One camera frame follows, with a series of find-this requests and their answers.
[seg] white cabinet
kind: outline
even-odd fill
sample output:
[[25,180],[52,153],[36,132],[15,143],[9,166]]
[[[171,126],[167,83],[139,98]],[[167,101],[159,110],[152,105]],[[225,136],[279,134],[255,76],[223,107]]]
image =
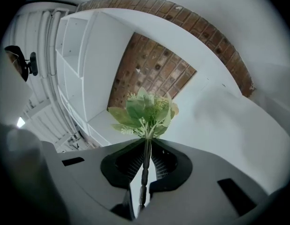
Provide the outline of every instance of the white cabinet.
[[61,100],[81,129],[102,146],[111,144],[102,135],[105,128],[97,131],[89,122],[97,126],[95,117],[107,109],[114,77],[133,32],[96,9],[60,20],[55,49]]

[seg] shelf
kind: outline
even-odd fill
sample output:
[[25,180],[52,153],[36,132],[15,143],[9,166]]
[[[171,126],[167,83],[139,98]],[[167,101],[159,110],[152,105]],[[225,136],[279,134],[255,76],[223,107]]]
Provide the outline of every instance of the shelf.
[[78,94],[78,95],[72,97],[71,99],[69,99],[69,104],[71,107],[74,108],[74,110],[81,117],[81,119],[84,120],[83,96],[81,94]]
[[90,136],[98,142],[102,147],[111,145],[107,140],[105,140],[100,134],[98,134],[90,125],[88,125]]
[[82,95],[76,95],[69,100],[69,108],[72,113],[72,118],[89,135],[88,125],[84,119],[84,105]]
[[69,18],[63,40],[62,56],[71,68],[78,72],[78,58],[88,20]]
[[62,51],[62,45],[64,42],[65,31],[67,27],[68,20],[60,20],[59,28],[57,30],[55,49]]
[[80,79],[77,74],[66,64],[64,66],[64,73],[68,100],[74,96],[81,95],[83,91],[82,79]]
[[73,72],[75,72],[75,74],[78,76],[78,56],[65,57],[64,60],[66,61],[67,65],[73,70]]
[[62,48],[60,47],[60,48],[57,48],[55,50],[56,50],[56,53],[61,56]]

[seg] brick wall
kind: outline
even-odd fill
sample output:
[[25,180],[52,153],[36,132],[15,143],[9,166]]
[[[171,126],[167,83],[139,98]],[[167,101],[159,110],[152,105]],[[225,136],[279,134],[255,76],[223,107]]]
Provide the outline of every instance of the brick wall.
[[[203,17],[166,0],[91,0],[79,5],[78,11],[95,8],[126,8],[164,18],[202,41],[230,71],[242,94],[253,91],[250,74],[239,53],[224,35]],[[135,33],[119,65],[109,106],[124,106],[128,92],[140,86],[147,91],[174,97],[196,71],[169,49]]]

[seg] white plastic surface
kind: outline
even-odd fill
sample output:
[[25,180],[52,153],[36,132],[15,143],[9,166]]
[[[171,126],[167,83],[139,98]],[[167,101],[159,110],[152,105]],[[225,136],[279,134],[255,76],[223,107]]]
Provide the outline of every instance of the white plastic surface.
[[99,13],[88,36],[84,58],[83,99],[86,121],[107,108],[114,77],[133,30]]
[[69,18],[62,47],[63,58],[77,74],[78,57],[87,23],[84,19]]
[[74,96],[82,96],[82,80],[77,77],[76,73],[69,66],[65,65],[65,84],[68,100]]
[[60,20],[59,28],[57,30],[56,41],[55,41],[55,49],[59,50],[59,53],[62,52],[62,45],[64,42],[66,27],[67,27],[67,20]]
[[263,109],[197,73],[174,98],[179,114],[162,139],[214,153],[267,193],[290,178],[290,137]]

